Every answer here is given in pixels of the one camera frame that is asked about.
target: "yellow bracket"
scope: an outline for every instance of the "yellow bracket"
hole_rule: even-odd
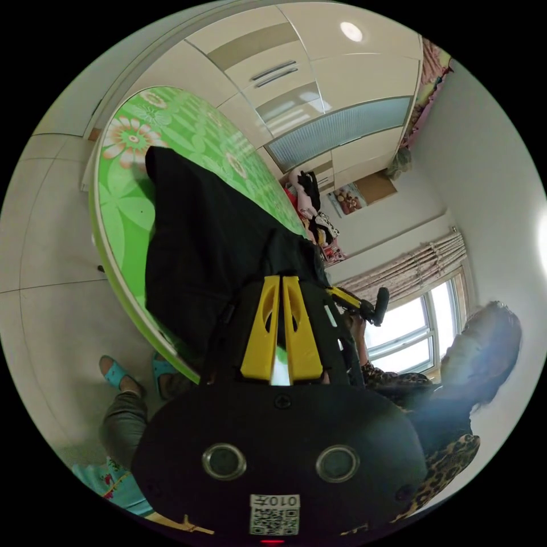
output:
[[[291,384],[299,380],[320,378],[323,366],[298,277],[283,278],[283,312]]]
[[[359,298],[356,298],[339,287],[330,287],[326,291],[333,297],[335,302],[337,300],[342,300],[344,304],[349,305],[352,308],[356,308],[358,310],[361,308],[361,301]]]
[[[279,324],[279,283],[278,275],[264,278],[258,310],[241,365],[241,373],[245,378],[267,382],[271,380]],[[267,330],[266,325],[270,316],[270,329]]]

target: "round table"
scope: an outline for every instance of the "round table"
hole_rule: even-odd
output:
[[[145,306],[145,267],[154,226],[148,147],[164,146],[217,174],[289,230],[306,237],[281,185],[241,131],[209,103],[174,87],[151,87],[127,99],[97,143],[89,188],[93,239],[121,305],[156,351],[194,382],[192,348],[161,326]],[[277,358],[286,362],[278,349]]]

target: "curtain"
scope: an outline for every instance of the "curtain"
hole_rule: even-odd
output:
[[[372,303],[376,301],[378,289],[386,287],[393,303],[409,295],[424,294],[437,280],[458,269],[466,257],[463,237],[454,228],[452,233],[436,241],[338,285]]]

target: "camera lens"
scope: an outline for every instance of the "camera lens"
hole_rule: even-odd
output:
[[[242,452],[231,444],[218,443],[209,447],[202,456],[205,472],[217,480],[234,480],[247,469]]]
[[[343,483],[353,477],[359,468],[359,456],[348,446],[331,446],[317,458],[319,477],[328,483]]]

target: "green floral tablecloth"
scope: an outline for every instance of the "green floral tablecloth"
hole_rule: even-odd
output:
[[[257,203],[291,231],[305,236],[294,208],[262,158],[235,125],[209,103],[173,87],[153,87],[128,99],[115,113],[99,143],[100,158],[90,192],[94,236],[101,246],[108,245],[114,264],[105,264],[105,272],[116,292],[127,292],[150,322],[160,332],[143,332],[154,343],[163,334],[184,353],[183,341],[174,340],[157,324],[145,306],[145,265],[148,243],[154,225],[153,183],[146,175],[144,158],[148,147],[165,146],[216,173],[232,188]],[[100,211],[95,211],[98,194]],[[97,241],[97,225],[102,223],[106,241]],[[125,287],[113,270],[121,273]],[[120,298],[126,311],[134,317],[134,305]],[[147,329],[140,321],[142,331]],[[188,373],[180,355],[173,362]]]

